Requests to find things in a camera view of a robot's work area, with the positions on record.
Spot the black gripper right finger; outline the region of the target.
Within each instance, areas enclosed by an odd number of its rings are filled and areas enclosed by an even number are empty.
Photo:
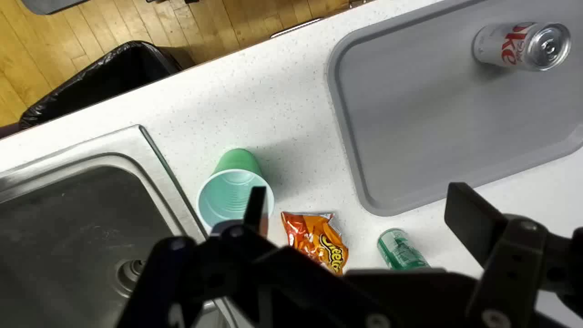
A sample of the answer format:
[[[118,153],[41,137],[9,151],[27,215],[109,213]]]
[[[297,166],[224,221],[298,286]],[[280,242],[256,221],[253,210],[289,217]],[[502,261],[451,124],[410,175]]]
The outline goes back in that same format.
[[[444,222],[481,266],[506,228],[504,215],[466,182],[448,186]]]

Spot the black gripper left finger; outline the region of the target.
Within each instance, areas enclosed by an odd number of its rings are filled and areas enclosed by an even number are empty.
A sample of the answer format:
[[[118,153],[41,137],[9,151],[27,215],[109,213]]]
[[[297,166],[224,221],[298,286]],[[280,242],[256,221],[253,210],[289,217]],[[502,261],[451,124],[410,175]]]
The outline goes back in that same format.
[[[244,211],[244,224],[258,235],[267,233],[267,197],[266,188],[255,186]]]

